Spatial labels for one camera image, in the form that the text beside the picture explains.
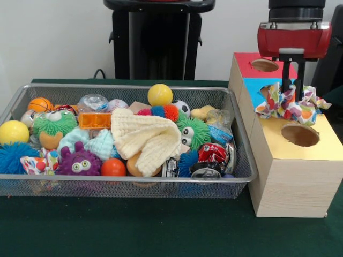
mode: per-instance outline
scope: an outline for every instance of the shape sorter box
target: shape sorter box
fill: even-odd
[[[296,145],[282,135],[294,122],[262,119],[254,109],[265,101],[260,90],[281,83],[282,63],[274,72],[257,71],[251,63],[259,54],[235,53],[229,88],[234,92],[252,152],[258,178],[249,184],[259,217],[324,217],[343,179],[343,145],[324,115],[312,127],[319,141],[310,147]],[[290,78],[297,77],[290,70]]]

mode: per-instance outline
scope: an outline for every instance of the cream knitted cloth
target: cream knitted cloth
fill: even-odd
[[[144,177],[152,173],[181,149],[181,132],[169,119],[134,115],[129,109],[115,109],[111,117],[114,145],[128,160],[141,151],[136,168]]]

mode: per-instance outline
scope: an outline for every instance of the light blue cloth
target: light blue cloth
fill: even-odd
[[[65,146],[69,147],[70,152],[75,153],[75,143],[82,142],[84,145],[90,140],[90,133],[88,130],[83,130],[80,127],[74,128],[71,132],[65,135],[59,142],[57,152],[61,155],[61,149]]]
[[[91,151],[102,161],[106,161],[111,158],[113,150],[113,137],[112,133],[104,128],[99,134],[87,142],[84,146],[85,150]]]

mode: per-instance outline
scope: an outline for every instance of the googly eyes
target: googly eyes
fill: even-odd
[[[194,137],[194,129],[192,129],[191,127],[185,127],[182,130],[182,134],[186,136],[187,138],[192,138]]]
[[[91,168],[91,163],[90,161],[84,160],[81,163],[76,162],[73,164],[71,167],[71,170],[75,173],[80,173],[83,170],[89,170]]]
[[[87,160],[81,162],[83,170],[89,170],[91,168],[91,163]]]
[[[45,117],[51,122],[57,122],[62,119],[62,114],[59,111],[48,112]]]
[[[185,138],[181,137],[181,143],[186,146],[191,146],[192,144],[192,139],[191,138]]]
[[[83,169],[80,163],[76,162],[73,164],[73,166],[71,167],[71,170],[75,173],[80,173]]]
[[[193,137],[194,129],[192,129],[191,127],[185,127],[182,130],[181,143],[186,146],[191,146]]]

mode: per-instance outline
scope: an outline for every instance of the wire mesh basket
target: wire mesh basket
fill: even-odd
[[[77,104],[87,94],[107,99],[147,103],[147,86],[30,84],[19,89],[0,117],[20,120],[29,102],[45,97],[54,104]],[[171,87],[174,99],[188,103],[190,109],[212,105],[230,111],[237,147],[235,178],[162,178],[0,175],[0,195],[12,196],[91,196],[147,198],[228,198],[235,199],[246,184],[257,176],[257,168],[234,94],[225,88]]]

